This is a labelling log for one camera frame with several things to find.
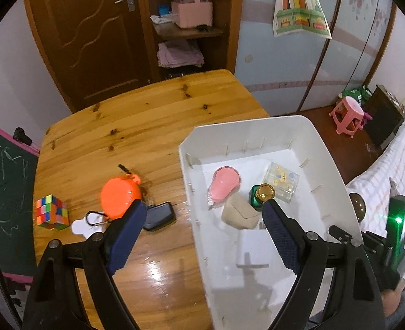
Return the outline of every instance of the gold cap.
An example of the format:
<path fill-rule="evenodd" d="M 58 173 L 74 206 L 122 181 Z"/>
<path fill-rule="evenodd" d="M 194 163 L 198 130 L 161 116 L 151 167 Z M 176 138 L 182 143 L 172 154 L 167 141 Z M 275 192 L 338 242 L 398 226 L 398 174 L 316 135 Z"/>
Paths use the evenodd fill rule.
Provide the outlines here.
<path fill-rule="evenodd" d="M 256 190 L 256 198 L 262 203 L 271 200 L 274 196 L 276 196 L 276 192 L 269 183 L 263 183 Z"/>

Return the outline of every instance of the pink basket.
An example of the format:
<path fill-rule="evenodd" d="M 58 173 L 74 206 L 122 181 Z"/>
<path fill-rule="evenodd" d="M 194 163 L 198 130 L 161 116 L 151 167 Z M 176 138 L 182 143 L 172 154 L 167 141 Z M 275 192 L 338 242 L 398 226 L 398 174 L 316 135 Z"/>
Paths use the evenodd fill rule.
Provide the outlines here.
<path fill-rule="evenodd" d="M 172 2 L 173 21 L 181 28 L 196 27 L 200 24 L 212 26 L 213 4 L 195 0 L 194 3 Z"/>

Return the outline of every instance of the perfume bottle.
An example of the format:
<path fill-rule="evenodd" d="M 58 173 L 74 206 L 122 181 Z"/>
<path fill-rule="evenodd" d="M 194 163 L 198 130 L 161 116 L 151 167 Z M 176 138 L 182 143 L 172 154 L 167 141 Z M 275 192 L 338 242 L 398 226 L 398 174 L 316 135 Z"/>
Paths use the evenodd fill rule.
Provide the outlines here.
<path fill-rule="evenodd" d="M 274 187 L 271 186 L 269 183 L 263 183 L 262 185 L 254 185 L 249 193 L 248 202 L 256 211 L 262 211 L 262 204 L 274 198 L 276 192 L 274 191 Z"/>

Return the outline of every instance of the blue gripper pad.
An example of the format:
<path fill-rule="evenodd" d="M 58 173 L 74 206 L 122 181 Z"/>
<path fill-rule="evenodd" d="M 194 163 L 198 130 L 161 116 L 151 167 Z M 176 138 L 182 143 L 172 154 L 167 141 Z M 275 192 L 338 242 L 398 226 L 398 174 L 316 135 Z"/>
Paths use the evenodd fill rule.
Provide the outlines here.
<path fill-rule="evenodd" d="M 280 212 L 283 213 L 280 216 L 274 209 L 278 207 Z M 267 227 L 268 232 L 274 242 L 274 245 L 282 258 L 283 264 L 286 268 L 291 269 L 295 275 L 299 275 L 302 270 L 302 265 L 300 263 L 300 253 L 299 246 L 294 238 L 291 236 L 287 227 L 284 225 L 281 217 L 285 220 L 294 221 L 294 219 L 289 219 L 279 205 L 274 200 L 267 201 L 263 204 L 262 208 L 262 218 L 263 223 Z"/>
<path fill-rule="evenodd" d="M 105 232 L 106 269 L 114 275 L 126 261 L 146 222 L 147 207 L 141 200 L 134 200 L 123 217 L 114 220 Z"/>

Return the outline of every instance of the white tray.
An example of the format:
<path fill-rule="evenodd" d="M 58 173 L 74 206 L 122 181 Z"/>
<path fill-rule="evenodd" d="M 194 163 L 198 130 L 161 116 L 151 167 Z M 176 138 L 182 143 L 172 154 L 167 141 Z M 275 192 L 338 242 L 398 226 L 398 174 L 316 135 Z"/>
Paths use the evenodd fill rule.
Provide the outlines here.
<path fill-rule="evenodd" d="M 276 117 L 198 126 L 179 147 L 195 247 L 215 330 L 266 330 L 296 276 L 273 249 L 269 268 L 235 264 L 238 230 L 221 221 L 222 207 L 209 210 L 207 188 L 215 170 L 232 166 L 241 175 L 239 193 L 248 199 L 271 162 L 300 175 L 287 216 L 323 239 L 332 224 L 362 242 L 357 217 L 342 178 L 313 124 L 305 117 Z M 332 270 L 325 272 L 313 314 L 323 309 Z"/>

